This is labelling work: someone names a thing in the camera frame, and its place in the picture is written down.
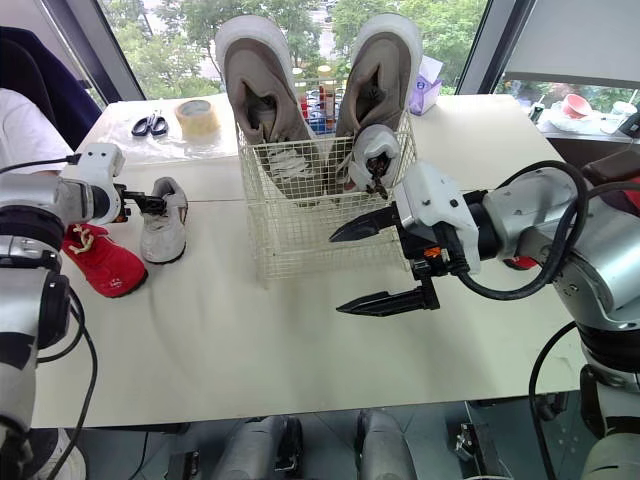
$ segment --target person's arm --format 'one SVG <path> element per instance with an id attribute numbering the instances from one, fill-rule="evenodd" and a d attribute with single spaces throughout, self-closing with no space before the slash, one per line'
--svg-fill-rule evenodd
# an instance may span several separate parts
<path id="1" fill-rule="evenodd" d="M 3 92 L 6 108 L 2 115 L 5 159 L 7 164 L 55 160 L 71 155 L 71 148 L 42 112 L 26 97 L 16 92 Z M 57 174 L 65 163 L 26 167 L 19 173 L 48 171 Z"/>

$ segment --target tissue box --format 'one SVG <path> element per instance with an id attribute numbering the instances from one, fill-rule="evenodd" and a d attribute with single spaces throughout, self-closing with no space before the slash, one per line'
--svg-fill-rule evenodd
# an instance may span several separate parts
<path id="1" fill-rule="evenodd" d="M 409 100 L 409 111 L 414 115 L 424 115 L 436 104 L 442 88 L 442 80 L 438 79 L 442 65 L 442 62 L 426 55 L 422 57 L 416 84 Z"/>

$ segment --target purple tissue box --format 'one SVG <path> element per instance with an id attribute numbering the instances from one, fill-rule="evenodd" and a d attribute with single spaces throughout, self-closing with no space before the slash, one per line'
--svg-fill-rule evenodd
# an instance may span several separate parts
<path id="1" fill-rule="evenodd" d="M 422 75 L 418 75 L 416 86 L 409 100 L 409 111 L 414 115 L 424 115 L 436 104 L 440 88 L 442 88 L 442 80 L 438 79 L 431 84 Z"/>

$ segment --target black cable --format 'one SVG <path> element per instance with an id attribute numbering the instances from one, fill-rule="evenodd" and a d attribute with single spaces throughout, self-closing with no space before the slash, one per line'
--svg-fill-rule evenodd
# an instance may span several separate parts
<path id="1" fill-rule="evenodd" d="M 136 475 L 140 473 L 142 470 L 142 466 L 144 465 L 144 458 L 147 455 L 147 442 L 149 441 L 149 432 L 144 434 L 144 444 L 142 445 L 142 456 L 140 457 L 140 463 L 138 464 L 138 468 L 131 474 L 128 480 L 133 480 L 136 478 Z"/>
<path id="2" fill-rule="evenodd" d="M 588 187 L 587 183 L 582 176 L 582 173 L 573 165 L 567 163 L 548 160 L 544 162 L 534 163 L 528 167 L 523 168 L 519 172 L 515 173 L 507 180 L 502 182 L 498 188 L 509 185 L 513 180 L 522 176 L 525 173 L 539 170 L 541 168 L 555 168 L 565 172 L 573 180 L 576 186 L 577 196 L 576 199 L 569 204 L 564 214 L 562 215 L 560 222 L 556 228 L 551 247 L 549 249 L 549 255 L 542 266 L 542 269 L 531 282 L 517 288 L 515 290 L 494 290 L 492 288 L 485 287 L 478 284 L 467 272 L 457 272 L 456 276 L 460 281 L 470 290 L 476 292 L 483 297 L 490 298 L 492 300 L 518 300 L 533 295 L 538 290 L 541 290 L 545 285 L 553 281 L 560 269 L 563 267 L 567 256 L 571 252 L 571 249 L 580 238 L 584 225 L 589 213 L 588 202 Z M 575 221 L 573 228 L 571 222 L 575 215 Z"/>
<path id="3" fill-rule="evenodd" d="M 71 315 L 73 315 L 73 318 L 76 319 L 78 324 L 80 324 L 81 322 L 84 322 L 84 319 L 80 318 L 80 314 L 78 313 L 76 308 L 73 307 L 73 305 L 71 306 Z M 38 364 L 49 363 L 49 362 L 54 362 L 56 360 L 60 360 L 62 357 L 66 356 L 74 348 L 76 348 L 78 343 L 80 343 L 80 339 L 81 338 L 82 338 L 82 329 L 78 325 L 78 331 L 76 332 L 75 337 L 73 337 L 73 340 L 71 340 L 71 343 L 69 343 L 69 345 L 67 345 L 67 347 L 64 350 L 62 350 L 62 351 L 60 351 L 60 352 L 58 352 L 58 353 L 56 353 L 54 355 L 50 355 L 48 357 L 38 358 Z"/>
<path id="4" fill-rule="evenodd" d="M 38 165 L 52 165 L 54 163 L 70 163 L 71 165 L 77 165 L 80 160 L 80 154 L 74 153 L 73 155 L 67 155 L 65 158 L 58 158 L 56 160 L 38 160 L 36 162 L 18 163 L 16 165 L 9 165 L 8 167 L 0 168 L 0 175 L 11 170 L 17 170 L 18 168 L 35 167 Z"/>
<path id="5" fill-rule="evenodd" d="M 604 193 L 609 192 L 624 192 L 625 190 L 633 190 L 640 192 L 640 183 L 635 182 L 612 182 L 598 185 L 595 188 L 589 190 L 589 198 L 598 197 Z"/>
<path id="6" fill-rule="evenodd" d="M 542 463 L 547 473 L 549 480 L 556 480 L 556 474 L 553 470 L 553 463 L 551 462 L 551 455 L 549 455 L 549 449 L 547 448 L 547 442 L 544 438 L 544 432 L 542 430 L 542 423 L 540 416 L 538 415 L 538 408 L 536 406 L 536 384 L 538 383 L 538 375 L 540 374 L 540 368 L 544 363 L 549 351 L 553 346 L 558 343 L 563 336 L 569 333 L 576 327 L 575 322 L 567 323 L 564 327 L 558 330 L 553 337 L 542 347 L 542 350 L 538 354 L 535 363 L 533 364 L 533 370 L 531 370 L 531 376 L 529 377 L 529 409 L 531 410 L 531 417 L 533 420 L 533 428 L 536 431 L 536 439 L 538 440 L 538 447 L 540 447 L 540 455 L 542 455 Z"/>
<path id="7" fill-rule="evenodd" d="M 65 448 L 64 452 L 62 452 L 62 455 L 58 459 L 55 467 L 53 467 L 53 470 L 51 470 L 51 472 L 49 473 L 47 480 L 54 480 L 56 478 L 56 475 L 58 475 L 58 472 L 62 468 L 62 465 L 64 465 L 64 462 L 67 461 L 69 454 L 78 443 L 78 437 L 80 436 L 80 431 L 82 430 L 82 426 L 84 425 L 84 419 L 86 418 L 87 412 L 89 411 L 89 403 L 91 402 L 93 389 L 95 388 L 96 381 L 98 380 L 98 355 L 96 354 L 96 348 L 93 345 L 91 335 L 89 335 L 89 332 L 87 331 L 87 327 L 85 325 L 84 309 L 82 308 L 82 303 L 80 302 L 80 299 L 78 298 L 78 295 L 73 290 L 73 288 L 70 290 L 70 293 L 71 299 L 78 308 L 78 328 L 82 330 L 82 334 L 84 335 L 84 338 L 87 341 L 87 346 L 89 347 L 89 353 L 91 354 L 91 380 L 89 380 L 89 387 L 87 388 L 87 393 L 84 397 L 82 410 L 80 410 L 80 416 L 78 417 L 76 428 L 73 430 L 71 438 L 69 439 L 69 445 L 67 445 L 67 448 Z"/>

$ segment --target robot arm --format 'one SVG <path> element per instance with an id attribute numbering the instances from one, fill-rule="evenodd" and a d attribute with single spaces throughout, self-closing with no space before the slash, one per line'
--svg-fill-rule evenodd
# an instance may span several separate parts
<path id="1" fill-rule="evenodd" d="M 453 274 L 462 280 L 489 258 L 527 256 L 544 264 L 576 196 L 572 179 L 550 168 L 525 173 L 490 193 L 461 195 L 446 175 L 415 164 L 394 188 L 390 207 L 349 222 L 331 240 L 353 241 L 395 227 L 421 285 L 410 292 L 367 295 L 338 310 L 387 316 L 439 308 L 433 277 Z M 566 218 L 572 213 L 569 210 Z M 640 218 L 600 198 L 591 200 L 588 217 L 549 278 L 575 319 L 588 362 L 581 373 L 583 418 L 596 436 L 604 437 L 594 447 L 583 478 L 639 478 Z"/>
<path id="2" fill-rule="evenodd" d="M 77 180 L 0 174 L 0 476 L 21 478 L 29 460 L 25 435 L 35 400 L 38 351 L 67 332 L 69 280 L 60 249 L 69 225 L 127 220 L 125 199 L 162 213 L 162 199 L 114 184 L 124 159 L 118 147 L 90 145 Z"/>

